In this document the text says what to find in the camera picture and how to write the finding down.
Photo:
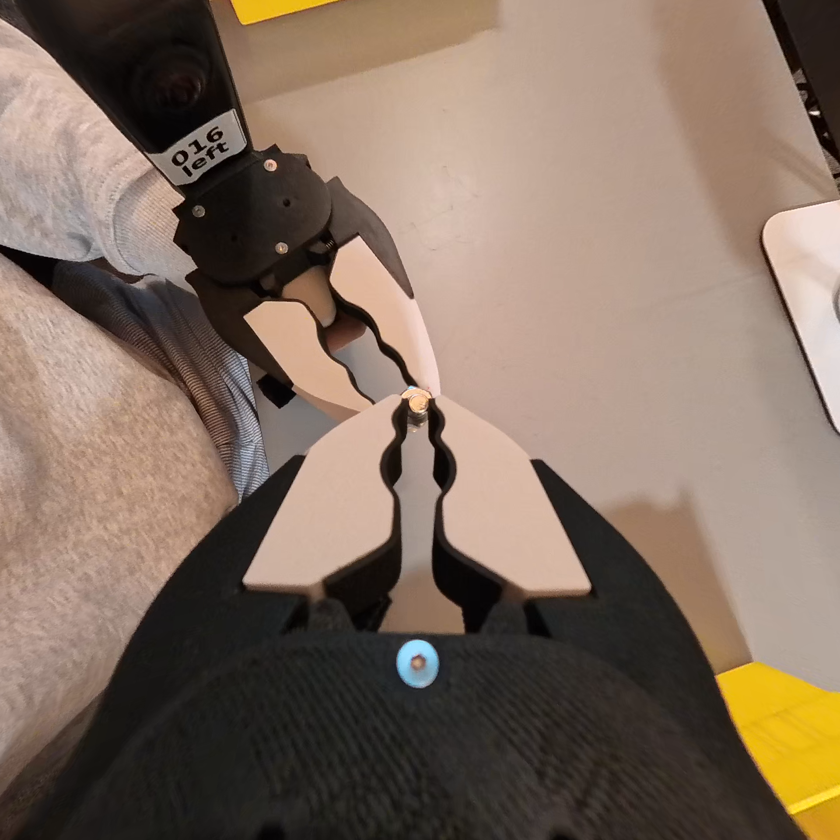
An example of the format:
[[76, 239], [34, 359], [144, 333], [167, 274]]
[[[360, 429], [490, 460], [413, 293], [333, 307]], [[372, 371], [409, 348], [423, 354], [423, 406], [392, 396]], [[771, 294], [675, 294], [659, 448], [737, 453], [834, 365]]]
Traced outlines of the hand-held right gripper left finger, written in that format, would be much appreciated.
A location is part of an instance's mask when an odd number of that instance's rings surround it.
[[401, 570], [396, 478], [403, 399], [390, 395], [310, 447], [243, 578], [253, 592], [376, 601]]

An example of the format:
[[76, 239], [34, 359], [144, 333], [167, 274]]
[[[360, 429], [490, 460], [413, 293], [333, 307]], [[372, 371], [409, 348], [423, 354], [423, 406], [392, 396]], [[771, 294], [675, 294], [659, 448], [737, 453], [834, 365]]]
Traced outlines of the grey desk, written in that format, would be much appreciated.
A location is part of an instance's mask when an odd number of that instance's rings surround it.
[[838, 687], [838, 435], [765, 262], [834, 197], [762, 2], [213, 2], [255, 143], [392, 232], [444, 395], [645, 557], [714, 668]]

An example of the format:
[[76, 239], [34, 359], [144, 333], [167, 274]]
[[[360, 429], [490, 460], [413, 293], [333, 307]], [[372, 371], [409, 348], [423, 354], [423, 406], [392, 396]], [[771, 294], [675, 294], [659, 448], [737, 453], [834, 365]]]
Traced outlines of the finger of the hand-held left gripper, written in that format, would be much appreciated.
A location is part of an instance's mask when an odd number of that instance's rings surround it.
[[396, 365], [403, 381], [439, 397], [438, 364], [417, 301], [361, 237], [338, 248], [329, 285], [339, 308], [373, 332], [380, 351]]
[[264, 301], [245, 322], [291, 384], [291, 389], [334, 421], [373, 405], [350, 369], [329, 351], [319, 320], [305, 303]]

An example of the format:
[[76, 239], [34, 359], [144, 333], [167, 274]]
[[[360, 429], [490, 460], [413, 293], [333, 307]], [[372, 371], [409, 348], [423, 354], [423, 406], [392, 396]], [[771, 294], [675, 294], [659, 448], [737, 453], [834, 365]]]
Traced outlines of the white document stand base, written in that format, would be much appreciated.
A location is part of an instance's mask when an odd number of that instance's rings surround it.
[[773, 215], [761, 244], [828, 423], [839, 432], [839, 201]]

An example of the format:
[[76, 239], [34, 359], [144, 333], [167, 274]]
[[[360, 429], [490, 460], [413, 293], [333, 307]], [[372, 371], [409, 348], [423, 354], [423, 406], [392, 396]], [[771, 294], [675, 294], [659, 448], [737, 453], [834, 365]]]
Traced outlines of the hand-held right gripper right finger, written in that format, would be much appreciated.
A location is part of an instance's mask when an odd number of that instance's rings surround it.
[[527, 452], [444, 396], [429, 433], [441, 591], [450, 599], [588, 595], [590, 579]]

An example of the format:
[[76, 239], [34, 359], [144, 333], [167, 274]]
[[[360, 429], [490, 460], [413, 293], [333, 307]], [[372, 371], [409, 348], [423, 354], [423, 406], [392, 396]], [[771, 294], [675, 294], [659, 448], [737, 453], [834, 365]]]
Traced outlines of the striped grey shirt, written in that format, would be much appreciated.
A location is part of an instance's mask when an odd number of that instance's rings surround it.
[[69, 261], [56, 267], [52, 290], [151, 362], [190, 399], [239, 501], [267, 480], [249, 364], [217, 335], [193, 292], [157, 276], [129, 283], [92, 264]]

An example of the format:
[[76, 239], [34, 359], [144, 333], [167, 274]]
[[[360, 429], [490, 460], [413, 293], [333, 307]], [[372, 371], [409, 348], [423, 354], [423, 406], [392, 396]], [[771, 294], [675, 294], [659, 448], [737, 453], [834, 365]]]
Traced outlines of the person's left forearm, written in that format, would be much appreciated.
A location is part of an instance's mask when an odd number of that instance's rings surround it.
[[2, 245], [185, 277], [196, 266], [174, 243], [181, 200], [67, 73], [2, 21]]

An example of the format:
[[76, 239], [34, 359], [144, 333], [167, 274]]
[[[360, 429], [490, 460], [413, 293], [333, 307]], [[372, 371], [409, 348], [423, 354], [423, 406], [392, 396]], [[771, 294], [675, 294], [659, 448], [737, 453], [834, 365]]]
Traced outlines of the person's left hand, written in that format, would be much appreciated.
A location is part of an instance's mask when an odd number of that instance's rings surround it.
[[338, 311], [334, 321], [324, 329], [324, 339], [328, 350], [336, 354], [361, 338], [366, 325], [346, 312]]

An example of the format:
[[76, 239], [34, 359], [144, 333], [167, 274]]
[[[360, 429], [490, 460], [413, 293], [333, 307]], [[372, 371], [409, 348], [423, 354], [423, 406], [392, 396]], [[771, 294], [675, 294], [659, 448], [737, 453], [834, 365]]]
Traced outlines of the yellow plastic bin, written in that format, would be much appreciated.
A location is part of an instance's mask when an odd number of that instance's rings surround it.
[[240, 24], [255, 25], [311, 9], [336, 4], [337, 1], [230, 1]]
[[839, 694], [761, 663], [717, 676], [738, 733], [810, 838], [839, 838]]

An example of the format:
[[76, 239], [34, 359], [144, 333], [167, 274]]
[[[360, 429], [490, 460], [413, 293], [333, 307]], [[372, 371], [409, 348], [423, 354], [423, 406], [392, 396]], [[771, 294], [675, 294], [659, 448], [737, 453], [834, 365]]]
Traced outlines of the silver bolt with nuts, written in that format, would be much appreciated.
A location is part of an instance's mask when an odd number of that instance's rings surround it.
[[419, 431], [427, 424], [432, 394], [424, 388], [411, 386], [401, 394], [401, 400], [406, 408], [407, 431]]

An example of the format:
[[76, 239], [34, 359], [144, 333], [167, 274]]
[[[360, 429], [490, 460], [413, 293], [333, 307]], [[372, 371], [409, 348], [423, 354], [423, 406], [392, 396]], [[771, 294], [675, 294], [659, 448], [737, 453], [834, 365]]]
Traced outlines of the person's grey hoodie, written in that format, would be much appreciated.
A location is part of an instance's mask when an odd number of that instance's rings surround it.
[[1, 790], [238, 495], [184, 393], [2, 258]]

